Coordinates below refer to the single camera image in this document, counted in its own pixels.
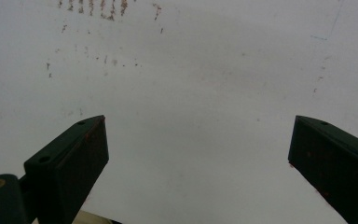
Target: smudge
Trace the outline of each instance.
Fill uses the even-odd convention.
[[[68,11],[73,11],[73,10],[74,10],[74,0],[69,0]]]
[[[90,8],[89,15],[92,16],[92,11],[94,10],[93,0],[89,0],[89,8]]]
[[[67,27],[67,25],[64,25],[64,26],[62,27],[61,34],[62,34],[63,31],[66,29],[66,27]]]
[[[127,6],[127,0],[121,0],[121,16],[124,16],[124,12],[126,12]]]
[[[158,15],[161,13],[161,7],[159,6],[159,4],[156,4],[156,3],[153,3],[153,7],[156,8],[156,17],[155,17],[155,21],[156,21]]]
[[[105,6],[105,0],[101,1],[101,18],[106,19],[106,16],[103,14],[103,8]]]
[[[112,2],[112,8],[110,9],[110,16],[107,18],[110,21],[114,21],[115,20],[115,0],[113,0]]]
[[[80,8],[79,8],[79,13],[84,13],[84,9],[83,9],[83,0],[79,0],[79,5],[80,5]]]

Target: dark speck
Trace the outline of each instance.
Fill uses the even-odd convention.
[[[67,26],[67,25],[64,25],[64,26],[62,27],[61,33],[63,33],[63,31],[66,29],[66,26]]]

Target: white wall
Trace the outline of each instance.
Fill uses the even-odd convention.
[[[117,0],[113,21],[101,1],[58,4],[0,0],[0,174],[104,114],[111,160],[87,211],[345,223],[287,154],[296,114],[358,136],[358,1],[128,0],[121,16]]]

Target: scratch mark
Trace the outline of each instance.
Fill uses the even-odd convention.
[[[310,37],[315,38],[315,39],[320,39],[320,40],[327,40],[327,38],[322,38],[316,35],[311,35]]]
[[[84,9],[83,9],[83,0],[79,0],[79,5],[80,5],[80,8],[79,8],[79,13],[84,13]]]
[[[121,16],[126,12],[127,6],[127,0],[121,0]]]
[[[74,0],[69,0],[68,11],[73,11],[73,10],[74,10]]]
[[[64,26],[62,27],[61,34],[62,34],[63,31],[66,29],[66,27],[67,27],[67,25],[64,25]]]
[[[112,2],[112,8],[110,9],[110,16],[107,18],[110,21],[114,21],[115,20],[115,0],[113,0]]]
[[[92,11],[94,10],[93,0],[89,0],[89,8],[90,8],[89,15],[92,16]]]
[[[344,0],[341,1],[341,5],[339,5],[338,13],[336,15],[336,18],[334,19],[333,26],[331,27],[330,36],[333,33],[334,28],[336,27],[336,23],[339,17],[339,13],[341,13],[342,5],[344,5]]]
[[[156,3],[153,3],[153,7],[156,8],[156,17],[155,17],[155,21],[156,21],[158,15],[161,13],[161,7],[159,6],[159,4],[156,4]]]

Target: white surface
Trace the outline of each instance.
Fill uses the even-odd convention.
[[[296,114],[358,136],[358,1],[128,0],[121,17],[117,0],[114,21],[100,3],[0,0],[0,174],[104,114],[91,213],[345,223],[287,154]]]

